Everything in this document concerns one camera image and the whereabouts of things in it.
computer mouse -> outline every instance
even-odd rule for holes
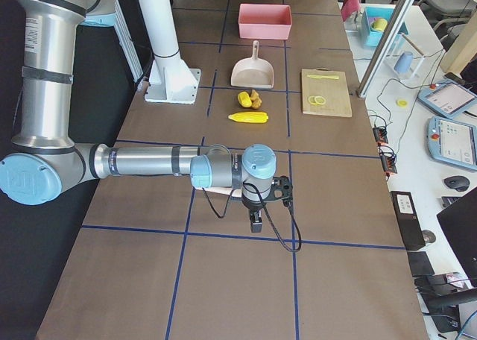
[[[458,192],[466,191],[470,185],[469,179],[465,176],[460,176],[460,175],[445,178],[444,183],[450,189],[454,189],[455,191],[458,191]]]

blue basket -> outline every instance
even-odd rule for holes
[[[376,47],[379,44],[383,33],[372,30],[371,23],[373,23],[374,19],[376,18],[384,18],[389,22],[393,12],[393,8],[366,7],[364,9],[364,13],[361,18],[361,41],[363,45]],[[405,26],[405,23],[401,25],[399,33],[408,34],[408,29]]]

pink object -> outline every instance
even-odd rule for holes
[[[361,5],[359,0],[347,0],[343,7],[341,8],[341,17],[343,22],[346,21],[353,13],[359,12]]]
[[[291,9],[286,4],[240,4],[238,30],[241,38],[287,40]]]

dustpan handle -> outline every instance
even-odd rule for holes
[[[252,48],[252,59],[257,60],[259,59],[259,41],[253,41],[253,48]]]

beige dustpan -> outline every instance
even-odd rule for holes
[[[232,70],[232,86],[244,88],[271,89],[274,87],[274,68],[258,57],[259,41],[253,41],[251,58],[239,60]]]

